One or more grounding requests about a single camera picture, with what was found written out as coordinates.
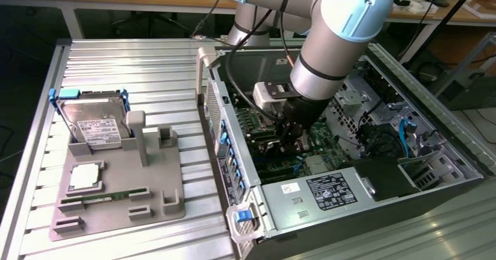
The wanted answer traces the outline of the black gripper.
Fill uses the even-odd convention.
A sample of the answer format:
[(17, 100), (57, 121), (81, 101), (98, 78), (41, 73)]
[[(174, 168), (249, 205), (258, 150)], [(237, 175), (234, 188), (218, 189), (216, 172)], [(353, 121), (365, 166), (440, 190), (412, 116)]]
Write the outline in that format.
[(283, 120), (279, 127), (283, 128), (289, 124), (297, 124), (301, 125), (303, 129), (309, 129), (318, 121), (329, 102), (330, 99), (313, 100), (306, 97), (289, 98), (283, 104)]

